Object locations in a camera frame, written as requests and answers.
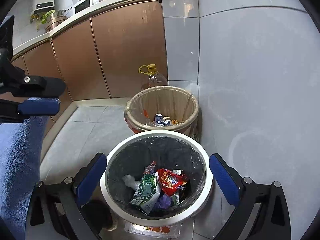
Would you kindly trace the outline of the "dark orange snack packet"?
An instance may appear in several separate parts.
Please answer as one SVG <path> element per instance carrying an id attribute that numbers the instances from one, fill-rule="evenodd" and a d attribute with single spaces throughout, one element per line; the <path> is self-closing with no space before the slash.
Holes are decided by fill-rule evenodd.
<path id="1" fill-rule="evenodd" d="M 155 174 L 156 165 L 157 165 L 157 162 L 156 161 L 152 161 L 151 164 L 149 164 L 147 167 L 144 167 L 143 174 L 149 174 L 149 175 Z"/>

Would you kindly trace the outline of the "brown cooking pot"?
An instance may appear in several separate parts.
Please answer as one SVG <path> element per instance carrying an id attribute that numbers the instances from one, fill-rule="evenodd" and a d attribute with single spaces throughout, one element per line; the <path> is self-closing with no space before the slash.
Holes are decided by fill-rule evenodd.
<path id="1" fill-rule="evenodd" d="M 49 20 L 49 22 L 47 23 L 47 26 L 44 30 L 45 33 L 50 32 L 51 30 L 53 30 L 54 28 L 56 28 L 59 24 L 61 24 L 63 21 L 65 21 L 67 19 L 66 16 L 56 16 L 53 17 Z"/>

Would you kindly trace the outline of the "white plastic wrap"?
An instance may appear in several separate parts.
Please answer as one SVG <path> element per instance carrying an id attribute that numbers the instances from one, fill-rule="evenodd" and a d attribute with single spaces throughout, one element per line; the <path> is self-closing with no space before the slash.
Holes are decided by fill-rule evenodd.
<path id="1" fill-rule="evenodd" d="M 122 180 L 123 180 L 125 186 L 130 187 L 131 189 L 133 189 L 135 191 L 139 189 L 140 182 L 136 181 L 134 176 L 127 174 L 127 175 L 123 176 Z"/>

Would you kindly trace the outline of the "green white carton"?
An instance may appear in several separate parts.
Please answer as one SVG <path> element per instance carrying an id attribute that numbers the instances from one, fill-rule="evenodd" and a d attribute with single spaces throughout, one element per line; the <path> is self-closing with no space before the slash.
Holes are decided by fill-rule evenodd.
<path id="1" fill-rule="evenodd" d="M 149 215 L 161 194 L 161 187 L 157 176 L 144 174 L 139 188 L 131 198 L 129 204 L 137 207 L 144 214 Z"/>
<path id="2" fill-rule="evenodd" d="M 179 191 L 176 191 L 172 196 L 172 207 L 176 208 L 180 205 L 180 197 L 179 197 Z"/>

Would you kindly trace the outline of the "purple wrapper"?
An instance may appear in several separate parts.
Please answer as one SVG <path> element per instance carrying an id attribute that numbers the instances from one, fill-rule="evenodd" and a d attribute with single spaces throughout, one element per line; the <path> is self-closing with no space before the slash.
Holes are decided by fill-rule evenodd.
<path id="1" fill-rule="evenodd" d="M 159 211 L 159 210 L 166 210 L 172 205 L 171 197 L 167 196 L 166 194 L 161 195 L 155 205 L 153 206 L 152 211 Z"/>

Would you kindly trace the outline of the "steel bowl with greens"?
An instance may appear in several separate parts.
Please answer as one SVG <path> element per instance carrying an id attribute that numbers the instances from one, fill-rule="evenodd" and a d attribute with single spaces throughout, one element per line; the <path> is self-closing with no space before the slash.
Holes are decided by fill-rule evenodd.
<path id="1" fill-rule="evenodd" d="M 63 9 L 63 10 L 50 10 L 46 13 L 44 13 L 40 20 L 43 24 L 49 22 L 50 20 L 52 20 L 55 17 L 62 17 L 62 16 L 66 16 L 67 12 L 69 12 L 72 9 L 72 7 L 68 8 L 68 9 Z"/>

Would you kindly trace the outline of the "blue milk carton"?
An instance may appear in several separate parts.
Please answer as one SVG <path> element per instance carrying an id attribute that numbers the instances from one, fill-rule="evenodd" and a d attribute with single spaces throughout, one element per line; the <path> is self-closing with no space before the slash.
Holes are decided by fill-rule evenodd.
<path id="1" fill-rule="evenodd" d="M 158 127 L 170 126 L 171 118 L 169 116 L 163 116 L 160 113 L 156 113 L 154 116 L 153 124 Z"/>

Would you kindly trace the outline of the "red snack wrapper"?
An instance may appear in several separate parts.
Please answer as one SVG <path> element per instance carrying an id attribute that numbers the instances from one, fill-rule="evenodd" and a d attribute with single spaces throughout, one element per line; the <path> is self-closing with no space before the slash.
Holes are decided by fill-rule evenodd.
<path id="1" fill-rule="evenodd" d="M 175 174 L 173 171 L 165 168 L 157 170 L 157 173 L 161 189 L 169 197 L 175 194 L 188 181 L 188 177 L 185 174 Z"/>

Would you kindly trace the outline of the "beige lined trash bin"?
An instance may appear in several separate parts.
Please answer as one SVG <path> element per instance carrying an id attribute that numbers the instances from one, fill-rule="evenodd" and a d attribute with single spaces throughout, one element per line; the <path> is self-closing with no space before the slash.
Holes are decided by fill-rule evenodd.
<path id="1" fill-rule="evenodd" d="M 131 98 L 124 108 L 124 119 L 134 133 L 162 129 L 198 140 L 199 111 L 198 100 L 189 91 L 173 86 L 157 86 Z M 169 117 L 170 125 L 155 125 L 156 114 Z"/>

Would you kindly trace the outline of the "green white carton back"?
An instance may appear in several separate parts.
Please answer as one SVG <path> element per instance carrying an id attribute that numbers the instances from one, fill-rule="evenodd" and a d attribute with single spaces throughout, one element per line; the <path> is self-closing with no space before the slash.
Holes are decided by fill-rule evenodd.
<path id="1" fill-rule="evenodd" d="M 144 174 L 139 188 L 131 198 L 129 204 L 137 207 L 144 214 L 149 215 L 161 194 L 161 187 L 157 176 Z"/>

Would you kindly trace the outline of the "cooking oil bottle floor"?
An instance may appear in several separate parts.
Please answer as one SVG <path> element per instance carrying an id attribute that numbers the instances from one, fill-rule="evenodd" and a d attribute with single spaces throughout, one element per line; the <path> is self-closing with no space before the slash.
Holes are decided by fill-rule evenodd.
<path id="1" fill-rule="evenodd" d="M 145 90 L 156 86 L 167 86 L 168 81 L 162 75 L 155 64 L 142 65 L 138 69 L 139 74 L 143 74 L 141 89 Z"/>

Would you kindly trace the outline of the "green white carton front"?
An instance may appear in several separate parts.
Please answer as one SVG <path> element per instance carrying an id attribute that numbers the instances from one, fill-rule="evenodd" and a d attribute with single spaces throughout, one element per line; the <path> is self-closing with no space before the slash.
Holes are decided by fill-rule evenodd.
<path id="1" fill-rule="evenodd" d="M 176 208 L 180 205 L 180 197 L 179 197 L 179 191 L 176 191 L 172 196 L 172 207 Z"/>

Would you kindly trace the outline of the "blue towel cloth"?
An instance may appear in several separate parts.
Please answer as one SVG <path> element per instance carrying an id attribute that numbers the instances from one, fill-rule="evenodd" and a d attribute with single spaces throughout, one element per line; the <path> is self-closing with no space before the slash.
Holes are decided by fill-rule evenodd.
<path id="1" fill-rule="evenodd" d="M 31 194 L 40 179 L 46 116 L 1 124 L 1 218 L 15 239 L 25 239 Z"/>

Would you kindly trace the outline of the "white trash bin black liner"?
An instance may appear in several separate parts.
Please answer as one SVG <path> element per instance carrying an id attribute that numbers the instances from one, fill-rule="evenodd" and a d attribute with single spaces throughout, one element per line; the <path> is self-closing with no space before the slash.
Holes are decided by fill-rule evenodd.
<path id="1" fill-rule="evenodd" d="M 157 178 L 157 170 L 165 168 L 185 174 L 188 181 L 178 189 L 178 207 L 171 205 L 146 215 L 129 204 L 136 191 L 125 186 L 122 178 L 130 174 L 140 182 L 144 167 L 152 161 L 157 162 L 153 174 Z M 213 175 L 204 148 L 187 135 L 164 130 L 142 132 L 121 141 L 107 155 L 107 167 L 100 178 L 101 192 L 111 210 L 127 222 L 147 227 L 174 225 L 193 217 L 205 206 L 212 184 Z"/>

